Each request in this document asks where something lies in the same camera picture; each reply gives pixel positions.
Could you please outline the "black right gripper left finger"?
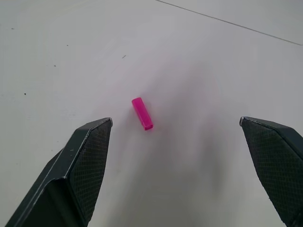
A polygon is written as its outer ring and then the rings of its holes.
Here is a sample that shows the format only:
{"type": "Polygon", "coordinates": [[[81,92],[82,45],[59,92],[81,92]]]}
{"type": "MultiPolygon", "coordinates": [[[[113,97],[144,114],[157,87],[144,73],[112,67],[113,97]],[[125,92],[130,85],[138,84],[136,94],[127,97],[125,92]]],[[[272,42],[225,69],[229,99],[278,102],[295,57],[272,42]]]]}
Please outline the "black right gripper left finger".
{"type": "Polygon", "coordinates": [[[112,119],[89,122],[43,168],[8,227],[86,227],[102,185],[112,119]]]}

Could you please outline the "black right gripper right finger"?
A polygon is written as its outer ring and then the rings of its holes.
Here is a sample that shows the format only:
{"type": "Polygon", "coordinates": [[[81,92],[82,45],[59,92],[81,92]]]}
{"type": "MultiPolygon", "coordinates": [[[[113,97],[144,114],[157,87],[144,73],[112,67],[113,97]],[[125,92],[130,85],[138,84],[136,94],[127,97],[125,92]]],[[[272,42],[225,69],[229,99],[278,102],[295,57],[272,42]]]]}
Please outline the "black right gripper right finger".
{"type": "Polygon", "coordinates": [[[276,122],[241,117],[257,176],[282,222],[303,225],[303,138],[276,122]]]}

